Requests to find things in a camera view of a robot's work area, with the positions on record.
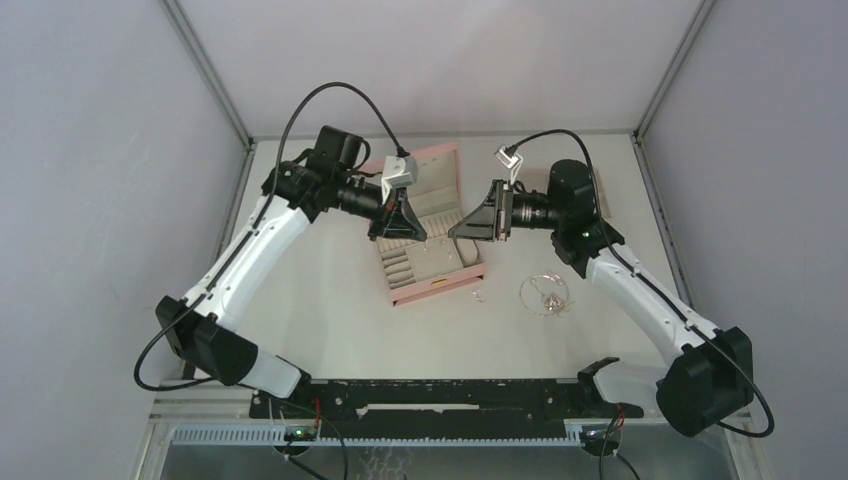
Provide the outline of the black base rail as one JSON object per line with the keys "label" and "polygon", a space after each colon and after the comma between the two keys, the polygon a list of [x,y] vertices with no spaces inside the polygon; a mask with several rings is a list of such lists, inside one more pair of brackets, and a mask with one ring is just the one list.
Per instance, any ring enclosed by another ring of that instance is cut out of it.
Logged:
{"label": "black base rail", "polygon": [[481,410],[521,410],[545,419],[608,419],[622,413],[639,419],[645,411],[631,404],[603,401],[576,379],[312,379],[299,384],[287,400],[332,420],[352,419],[373,406],[424,409],[472,406]]}

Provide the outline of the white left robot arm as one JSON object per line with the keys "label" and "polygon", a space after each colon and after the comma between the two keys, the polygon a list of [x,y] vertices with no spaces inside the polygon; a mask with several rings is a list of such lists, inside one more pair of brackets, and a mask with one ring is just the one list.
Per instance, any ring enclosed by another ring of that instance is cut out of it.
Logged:
{"label": "white left robot arm", "polygon": [[404,149],[386,157],[379,182],[371,183],[356,163],[370,152],[364,138],[325,126],[313,147],[275,164],[247,222],[212,267],[184,295],[165,296],[156,306],[159,335],[179,358],[210,380],[273,395],[290,417],[310,409],[305,372],[238,329],[271,269],[322,213],[338,209],[367,220],[372,240],[426,240],[407,194],[417,179],[414,157]]}

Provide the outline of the beige oval watch pillow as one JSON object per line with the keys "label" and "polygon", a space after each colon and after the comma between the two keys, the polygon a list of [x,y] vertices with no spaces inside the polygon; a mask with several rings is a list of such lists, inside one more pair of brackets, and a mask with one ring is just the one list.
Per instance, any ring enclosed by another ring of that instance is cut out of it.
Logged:
{"label": "beige oval watch pillow", "polygon": [[473,240],[459,239],[456,241],[457,251],[462,263],[471,266],[478,262],[479,249]]}

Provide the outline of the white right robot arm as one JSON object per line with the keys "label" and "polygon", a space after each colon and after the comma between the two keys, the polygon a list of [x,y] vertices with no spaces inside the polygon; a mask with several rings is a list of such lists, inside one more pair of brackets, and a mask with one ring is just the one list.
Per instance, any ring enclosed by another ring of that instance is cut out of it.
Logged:
{"label": "white right robot arm", "polygon": [[605,292],[649,338],[664,368],[605,359],[586,373],[578,402],[592,416],[616,403],[656,409],[668,424],[694,437],[748,406],[755,398],[753,348],[738,327],[723,330],[661,285],[597,211],[591,169],[560,160],[547,190],[493,181],[485,200],[451,227],[453,239],[505,241],[512,229],[550,233],[557,257]]}

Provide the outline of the pink jewelry box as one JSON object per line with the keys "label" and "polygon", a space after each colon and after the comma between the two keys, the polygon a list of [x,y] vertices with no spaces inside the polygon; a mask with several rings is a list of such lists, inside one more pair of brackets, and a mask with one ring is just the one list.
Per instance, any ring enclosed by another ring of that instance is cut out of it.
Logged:
{"label": "pink jewelry box", "polygon": [[460,147],[456,142],[414,151],[415,184],[407,188],[409,204],[427,232],[427,240],[376,240],[392,306],[397,307],[485,279],[487,266],[465,266],[448,230],[464,218],[460,205]]}

